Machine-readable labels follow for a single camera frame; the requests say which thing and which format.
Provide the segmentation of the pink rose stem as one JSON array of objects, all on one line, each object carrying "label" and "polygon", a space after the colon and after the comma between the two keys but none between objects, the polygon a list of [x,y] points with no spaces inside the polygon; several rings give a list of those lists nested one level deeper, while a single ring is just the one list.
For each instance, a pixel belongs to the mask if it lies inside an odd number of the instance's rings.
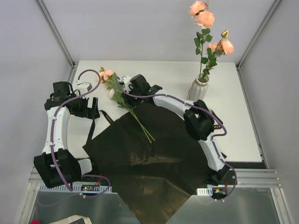
[{"label": "pink rose stem", "polygon": [[155,141],[154,137],[149,133],[149,131],[140,122],[140,120],[138,119],[137,115],[134,113],[133,109],[129,108],[126,105],[126,103],[125,103],[124,99],[122,98],[121,94],[118,91],[115,91],[115,89],[113,89],[113,88],[109,87],[108,89],[109,89],[108,98],[110,100],[115,101],[118,104],[118,107],[127,110],[133,116],[133,118],[140,125],[141,129],[143,130],[145,136],[147,137],[147,139],[149,140],[150,143],[152,143],[153,141]]},{"label": "pink rose stem", "polygon": [[196,0],[189,8],[189,15],[194,19],[194,23],[200,28],[196,32],[194,44],[196,46],[195,53],[200,56],[199,80],[205,81],[211,68],[210,61],[212,57],[212,47],[208,47],[208,56],[204,56],[204,45],[210,43],[212,36],[210,28],[215,21],[214,14],[209,10],[208,1]]},{"label": "pink rose stem", "polygon": [[101,83],[103,83],[106,86],[106,89],[109,90],[108,98],[110,100],[115,101],[118,104],[118,107],[127,110],[134,117],[134,119],[138,122],[138,124],[142,128],[145,136],[147,137],[150,143],[155,141],[154,137],[139,121],[138,117],[133,112],[133,109],[130,109],[129,106],[125,103],[124,98],[121,96],[122,92],[116,84],[116,80],[117,80],[116,73],[113,70],[105,70],[103,67],[100,68],[99,72],[101,77]]},{"label": "pink rose stem", "polygon": [[221,39],[218,42],[210,43],[206,47],[207,57],[202,56],[200,61],[201,65],[205,65],[205,68],[200,69],[199,80],[201,82],[207,82],[207,76],[210,75],[210,71],[217,65],[219,57],[233,54],[235,48],[228,37],[229,30],[225,30],[221,33]]}]

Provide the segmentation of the black wrapping paper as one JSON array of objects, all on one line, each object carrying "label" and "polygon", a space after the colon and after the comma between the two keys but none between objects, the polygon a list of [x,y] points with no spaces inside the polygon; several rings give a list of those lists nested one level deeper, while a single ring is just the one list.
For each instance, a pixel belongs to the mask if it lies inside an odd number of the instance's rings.
[{"label": "black wrapping paper", "polygon": [[157,168],[191,167],[201,162],[208,167],[207,159],[175,113],[148,103],[137,106],[134,113],[155,141],[150,143],[137,121],[126,113],[85,144],[84,150],[99,170],[119,166],[154,169],[153,175],[138,171],[110,182],[140,223],[164,224],[201,184],[192,184],[189,190],[175,177],[158,176]]}]

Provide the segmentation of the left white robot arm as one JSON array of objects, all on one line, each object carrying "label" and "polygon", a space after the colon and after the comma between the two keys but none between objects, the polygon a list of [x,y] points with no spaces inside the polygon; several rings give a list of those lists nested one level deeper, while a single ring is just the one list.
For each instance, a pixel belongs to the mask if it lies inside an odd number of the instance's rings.
[{"label": "left white robot arm", "polygon": [[88,107],[88,98],[80,97],[69,82],[53,83],[53,93],[46,100],[47,137],[42,154],[34,157],[34,166],[47,188],[61,185],[72,186],[82,176],[95,181],[99,171],[90,158],[76,159],[67,146],[67,131],[70,116],[92,120],[87,140],[90,141],[95,129],[95,120],[100,117],[98,99],[93,98]]}]

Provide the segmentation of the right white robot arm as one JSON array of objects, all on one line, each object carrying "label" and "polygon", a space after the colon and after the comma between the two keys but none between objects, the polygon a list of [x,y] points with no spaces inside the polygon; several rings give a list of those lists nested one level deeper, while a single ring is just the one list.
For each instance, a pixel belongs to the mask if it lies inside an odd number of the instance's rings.
[{"label": "right white robot arm", "polygon": [[150,86],[141,74],[133,78],[118,77],[116,84],[128,106],[135,108],[144,101],[180,116],[185,122],[187,133],[198,141],[206,156],[210,169],[206,182],[217,186],[226,180],[230,167],[214,141],[214,123],[217,122],[220,126],[223,126],[223,123],[212,110],[208,109],[204,101],[193,102],[172,96],[161,86]]}]

